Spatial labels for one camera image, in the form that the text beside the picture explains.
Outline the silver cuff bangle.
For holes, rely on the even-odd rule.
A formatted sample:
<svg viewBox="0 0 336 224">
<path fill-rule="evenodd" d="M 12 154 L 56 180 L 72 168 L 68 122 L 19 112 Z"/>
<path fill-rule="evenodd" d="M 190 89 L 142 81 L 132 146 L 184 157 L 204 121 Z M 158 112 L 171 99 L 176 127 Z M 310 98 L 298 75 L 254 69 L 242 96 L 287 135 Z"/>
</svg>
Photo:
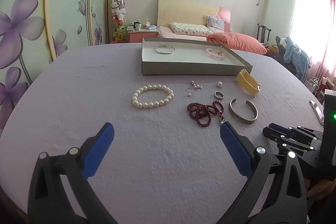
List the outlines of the silver cuff bangle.
<svg viewBox="0 0 336 224">
<path fill-rule="evenodd" d="M 250 100 L 232 99 L 228 104 L 228 111 L 233 118 L 243 124 L 253 124 L 259 117 L 256 105 Z"/>
</svg>

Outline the yellow wrist watch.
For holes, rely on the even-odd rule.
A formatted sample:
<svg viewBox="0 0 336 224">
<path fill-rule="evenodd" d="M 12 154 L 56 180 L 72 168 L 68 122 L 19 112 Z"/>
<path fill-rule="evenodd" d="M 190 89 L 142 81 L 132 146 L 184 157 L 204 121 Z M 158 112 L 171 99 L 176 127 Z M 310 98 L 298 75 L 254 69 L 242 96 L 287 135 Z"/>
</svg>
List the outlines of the yellow wrist watch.
<svg viewBox="0 0 336 224">
<path fill-rule="evenodd" d="M 261 91 L 261 85 L 245 69 L 238 73 L 236 82 L 254 97 Z"/>
</svg>

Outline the thin silver hoop bangle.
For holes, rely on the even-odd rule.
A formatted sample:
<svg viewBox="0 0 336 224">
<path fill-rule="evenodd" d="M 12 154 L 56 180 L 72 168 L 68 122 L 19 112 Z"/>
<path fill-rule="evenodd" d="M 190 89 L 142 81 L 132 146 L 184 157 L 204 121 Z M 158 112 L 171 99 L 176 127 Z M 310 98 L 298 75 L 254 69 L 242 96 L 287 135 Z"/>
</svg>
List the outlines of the thin silver hoop bangle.
<svg viewBox="0 0 336 224">
<path fill-rule="evenodd" d="M 160 45 L 154 48 L 154 51 L 160 55 L 172 55 L 175 53 L 175 48 L 167 45 Z"/>
</svg>

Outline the small pearl earring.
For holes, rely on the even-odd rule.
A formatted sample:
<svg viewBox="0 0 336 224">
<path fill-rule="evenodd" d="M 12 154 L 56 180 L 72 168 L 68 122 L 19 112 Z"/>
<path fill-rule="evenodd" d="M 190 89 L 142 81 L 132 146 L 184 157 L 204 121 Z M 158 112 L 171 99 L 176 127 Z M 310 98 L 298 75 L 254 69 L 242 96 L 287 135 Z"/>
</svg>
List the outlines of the small pearl earring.
<svg viewBox="0 0 336 224">
<path fill-rule="evenodd" d="M 222 86 L 223 86 L 223 83 L 222 83 L 221 81 L 219 81 L 219 82 L 217 83 L 217 87 L 221 88 Z"/>
</svg>

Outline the grey office chair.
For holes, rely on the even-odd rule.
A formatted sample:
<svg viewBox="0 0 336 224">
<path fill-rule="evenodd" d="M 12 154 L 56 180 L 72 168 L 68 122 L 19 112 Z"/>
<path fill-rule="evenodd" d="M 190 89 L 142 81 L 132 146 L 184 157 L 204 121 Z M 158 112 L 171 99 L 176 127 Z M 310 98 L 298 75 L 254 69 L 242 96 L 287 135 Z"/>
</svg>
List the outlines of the grey office chair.
<svg viewBox="0 0 336 224">
<path fill-rule="evenodd" d="M 284 54 L 285 54 L 285 48 L 280 44 L 281 38 L 279 36 L 276 36 L 276 45 L 278 48 L 278 53 L 274 54 L 274 57 L 278 63 L 280 63 L 283 67 L 288 69 L 293 75 L 296 75 L 296 69 L 293 63 L 286 63 L 284 61 Z"/>
</svg>

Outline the blue plush clothing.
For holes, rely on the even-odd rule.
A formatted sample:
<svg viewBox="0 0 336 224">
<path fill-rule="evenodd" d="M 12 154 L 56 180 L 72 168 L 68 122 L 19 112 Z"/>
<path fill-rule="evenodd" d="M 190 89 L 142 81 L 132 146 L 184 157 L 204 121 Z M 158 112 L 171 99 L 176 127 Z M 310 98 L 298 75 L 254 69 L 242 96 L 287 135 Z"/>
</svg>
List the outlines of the blue plush clothing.
<svg viewBox="0 0 336 224">
<path fill-rule="evenodd" d="M 287 36 L 285 39 L 285 53 L 283 55 L 284 62 L 287 64 L 292 63 L 295 67 L 296 77 L 304 83 L 307 73 L 311 68 L 308 55 Z"/>
</svg>

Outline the dark wooden chair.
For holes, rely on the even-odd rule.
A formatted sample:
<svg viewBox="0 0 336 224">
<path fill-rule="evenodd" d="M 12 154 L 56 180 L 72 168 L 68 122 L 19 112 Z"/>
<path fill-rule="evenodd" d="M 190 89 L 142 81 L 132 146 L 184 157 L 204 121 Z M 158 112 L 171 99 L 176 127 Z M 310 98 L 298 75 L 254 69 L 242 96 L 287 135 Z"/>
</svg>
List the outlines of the dark wooden chair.
<svg viewBox="0 0 336 224">
<path fill-rule="evenodd" d="M 262 44 L 267 44 L 269 42 L 270 32 L 271 32 L 270 28 L 258 23 L 256 39 Z"/>
</svg>

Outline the purple table cloth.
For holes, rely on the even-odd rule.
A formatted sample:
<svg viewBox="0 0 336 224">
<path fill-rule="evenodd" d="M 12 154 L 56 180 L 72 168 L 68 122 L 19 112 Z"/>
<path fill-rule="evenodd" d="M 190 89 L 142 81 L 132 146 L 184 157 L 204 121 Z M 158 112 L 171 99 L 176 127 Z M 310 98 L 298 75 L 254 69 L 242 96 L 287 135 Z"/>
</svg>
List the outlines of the purple table cloth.
<svg viewBox="0 0 336 224">
<path fill-rule="evenodd" d="M 89 179 L 119 223 L 215 223 L 245 184 L 219 135 L 187 111 L 249 95 L 233 77 L 143 76 L 141 46 L 117 44 L 63 53 L 29 87 L 1 136 L 1 187 L 27 209 L 38 155 L 62 155 L 110 122 L 115 136 Z"/>
</svg>

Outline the small purple pillow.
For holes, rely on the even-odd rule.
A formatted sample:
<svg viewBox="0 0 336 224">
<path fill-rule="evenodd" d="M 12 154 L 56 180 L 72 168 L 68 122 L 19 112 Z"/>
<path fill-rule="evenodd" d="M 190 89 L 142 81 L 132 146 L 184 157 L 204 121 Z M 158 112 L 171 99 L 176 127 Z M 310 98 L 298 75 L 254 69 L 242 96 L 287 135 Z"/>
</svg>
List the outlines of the small purple pillow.
<svg viewBox="0 0 336 224">
<path fill-rule="evenodd" d="M 225 24 L 226 24 L 225 19 L 219 19 L 219 18 L 215 18 L 215 17 L 210 16 L 210 15 L 207 15 L 206 26 L 212 32 L 215 32 L 215 30 L 224 32 Z"/>
</svg>

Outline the grey cardboard tray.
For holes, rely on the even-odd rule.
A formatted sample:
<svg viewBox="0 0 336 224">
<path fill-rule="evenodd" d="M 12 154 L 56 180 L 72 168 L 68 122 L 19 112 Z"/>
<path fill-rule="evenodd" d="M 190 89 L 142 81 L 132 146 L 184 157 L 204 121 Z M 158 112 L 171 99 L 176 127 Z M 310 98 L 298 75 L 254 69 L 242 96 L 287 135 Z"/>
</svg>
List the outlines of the grey cardboard tray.
<svg viewBox="0 0 336 224">
<path fill-rule="evenodd" d="M 172 55 L 160 55 L 156 46 L 175 48 Z M 217 43 L 199 40 L 144 38 L 141 46 L 143 75 L 209 75 L 236 76 L 253 66 L 231 49 Z"/>
</svg>

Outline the floral white pillow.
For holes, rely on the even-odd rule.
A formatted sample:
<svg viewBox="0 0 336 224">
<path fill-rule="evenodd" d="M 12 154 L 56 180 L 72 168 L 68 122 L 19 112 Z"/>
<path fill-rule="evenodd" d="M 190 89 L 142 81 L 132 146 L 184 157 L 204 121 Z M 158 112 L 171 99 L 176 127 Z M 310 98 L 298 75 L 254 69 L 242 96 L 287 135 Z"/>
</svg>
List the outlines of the floral white pillow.
<svg viewBox="0 0 336 224">
<path fill-rule="evenodd" d="M 212 34 L 204 25 L 197 24 L 187 24 L 187 23 L 170 23 L 170 28 L 175 34 L 179 35 L 191 35 L 191 36 L 202 36 L 206 37 Z"/>
</svg>

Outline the bed with pink sheet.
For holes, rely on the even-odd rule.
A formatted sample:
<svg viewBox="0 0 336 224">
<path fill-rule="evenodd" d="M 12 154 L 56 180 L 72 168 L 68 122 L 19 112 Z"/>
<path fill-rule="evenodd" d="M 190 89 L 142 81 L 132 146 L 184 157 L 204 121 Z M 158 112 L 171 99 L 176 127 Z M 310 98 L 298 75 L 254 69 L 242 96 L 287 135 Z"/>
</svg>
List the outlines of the bed with pink sheet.
<svg viewBox="0 0 336 224">
<path fill-rule="evenodd" d="M 255 38 L 232 32 L 228 9 L 187 0 L 158 0 L 158 36 L 222 44 L 231 50 L 266 55 Z"/>
</svg>

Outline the pink white nightstand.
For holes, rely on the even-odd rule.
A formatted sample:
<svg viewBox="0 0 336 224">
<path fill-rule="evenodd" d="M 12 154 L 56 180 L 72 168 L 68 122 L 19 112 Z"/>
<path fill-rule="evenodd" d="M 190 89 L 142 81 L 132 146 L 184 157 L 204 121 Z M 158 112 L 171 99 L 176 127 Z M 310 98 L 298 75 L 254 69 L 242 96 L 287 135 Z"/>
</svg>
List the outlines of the pink white nightstand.
<svg viewBox="0 0 336 224">
<path fill-rule="evenodd" d="M 128 43 L 141 43 L 143 38 L 156 38 L 158 36 L 158 30 L 145 30 L 139 31 L 127 31 L 126 42 Z"/>
</svg>

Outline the sliding floral wardrobe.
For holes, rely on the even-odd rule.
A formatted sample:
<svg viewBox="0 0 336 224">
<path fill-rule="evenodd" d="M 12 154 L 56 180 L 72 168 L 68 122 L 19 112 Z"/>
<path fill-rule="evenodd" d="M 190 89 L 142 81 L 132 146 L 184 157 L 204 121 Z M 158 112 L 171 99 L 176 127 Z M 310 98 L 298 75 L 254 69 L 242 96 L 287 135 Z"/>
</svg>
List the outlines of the sliding floral wardrobe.
<svg viewBox="0 0 336 224">
<path fill-rule="evenodd" d="M 52 61 L 108 42 L 108 0 L 1 0 L 1 126 Z"/>
</svg>

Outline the plush toy display tube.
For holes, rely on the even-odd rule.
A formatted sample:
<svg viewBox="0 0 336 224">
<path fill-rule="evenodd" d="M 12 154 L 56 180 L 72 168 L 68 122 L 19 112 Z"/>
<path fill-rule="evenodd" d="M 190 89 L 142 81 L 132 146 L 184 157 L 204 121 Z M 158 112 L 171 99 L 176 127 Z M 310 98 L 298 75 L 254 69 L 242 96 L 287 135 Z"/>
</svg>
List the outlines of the plush toy display tube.
<svg viewBox="0 0 336 224">
<path fill-rule="evenodd" d="M 112 43 L 121 43 L 126 35 L 125 0 L 111 0 Z"/>
</svg>

